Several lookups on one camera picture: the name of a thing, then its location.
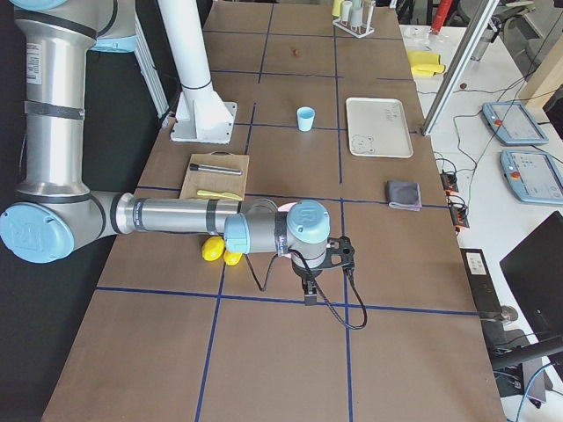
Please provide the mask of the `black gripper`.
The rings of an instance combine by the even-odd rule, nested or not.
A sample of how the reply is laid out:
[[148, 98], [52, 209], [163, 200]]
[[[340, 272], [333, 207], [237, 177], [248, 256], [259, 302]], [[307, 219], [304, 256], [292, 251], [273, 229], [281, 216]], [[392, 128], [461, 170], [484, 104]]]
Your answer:
[[303, 283], [303, 299], [305, 305], [316, 305], [318, 302], [317, 288], [314, 280], [323, 272], [322, 268], [307, 269], [298, 256], [292, 256], [292, 269]]

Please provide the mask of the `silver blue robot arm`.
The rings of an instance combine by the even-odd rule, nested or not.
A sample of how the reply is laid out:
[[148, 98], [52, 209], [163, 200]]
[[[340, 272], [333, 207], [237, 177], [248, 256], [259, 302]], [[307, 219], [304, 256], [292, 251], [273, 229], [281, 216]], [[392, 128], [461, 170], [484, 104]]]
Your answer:
[[281, 212], [270, 200], [138, 199], [96, 192], [82, 180], [86, 54], [131, 52], [132, 1], [17, 1], [26, 36], [26, 177], [1, 215], [1, 238], [44, 264], [102, 237], [140, 232], [220, 235], [227, 251], [290, 255], [304, 300], [323, 297], [316, 278], [331, 264], [330, 216], [314, 200]]

